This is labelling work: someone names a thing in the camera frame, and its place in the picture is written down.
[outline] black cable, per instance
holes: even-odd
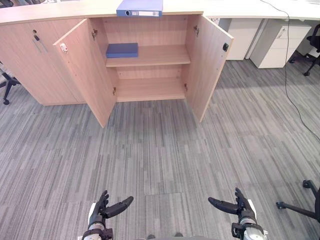
[[[275,6],[273,6],[271,3],[269,2],[266,2],[266,1],[263,1],[263,0],[260,0],[261,2],[265,3],[265,4],[269,4],[271,7],[273,7],[274,9],[280,11],[280,12],[283,12],[285,13],[287,16],[288,16],[288,31],[287,31],[287,45],[286,45],[286,54],[285,54],[285,64],[284,64],[284,76],[285,76],[285,82],[284,82],[284,88],[285,88],[285,94],[286,94],[286,97],[289,99],[290,103],[295,107],[296,111],[298,112],[299,114],[299,117],[300,117],[300,120],[302,122],[302,124],[305,126],[306,129],[309,130],[310,133],[313,134],[313,136],[315,138],[317,138],[317,140],[320,142],[320,138],[317,136],[317,134],[315,134],[315,132],[313,132],[306,124],[305,122],[302,120],[302,117],[301,117],[301,113],[298,109],[298,107],[294,104],[294,102],[291,100],[291,98],[289,97],[288,95],[288,91],[287,91],[287,57],[288,57],[288,49],[289,49],[289,26],[290,26],[290,16],[289,14],[286,12],[286,11],[283,11],[283,10],[280,10],[278,8],[276,8]]]

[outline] wooden shelf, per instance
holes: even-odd
[[[107,58],[105,66],[132,67],[191,63],[185,45],[139,46],[138,57]]]
[[[117,102],[184,99],[185,89],[180,78],[119,79]]]

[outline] blue book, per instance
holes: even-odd
[[[123,0],[116,9],[116,15],[160,17],[162,16],[163,8],[163,0]]]
[[[107,58],[137,58],[138,43],[112,43],[105,53]]]

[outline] wooden countertop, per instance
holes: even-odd
[[[0,25],[59,19],[115,17],[121,1],[75,0],[0,8]],[[194,0],[163,0],[163,15],[203,14],[203,12],[203,5]]]

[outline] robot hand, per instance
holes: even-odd
[[[217,209],[238,215],[238,223],[232,223],[232,236],[241,240],[266,240],[267,231],[257,224],[256,213],[251,200],[245,198],[239,188],[235,188],[237,204],[209,197],[208,201]]]
[[[134,197],[130,196],[127,199],[118,202],[112,206],[108,206],[109,194],[105,190],[99,201],[91,206],[90,212],[92,214],[89,218],[88,230],[83,234],[82,240],[111,240],[113,239],[112,228],[106,228],[106,219],[110,219],[124,210],[126,210],[130,204],[133,202]]]

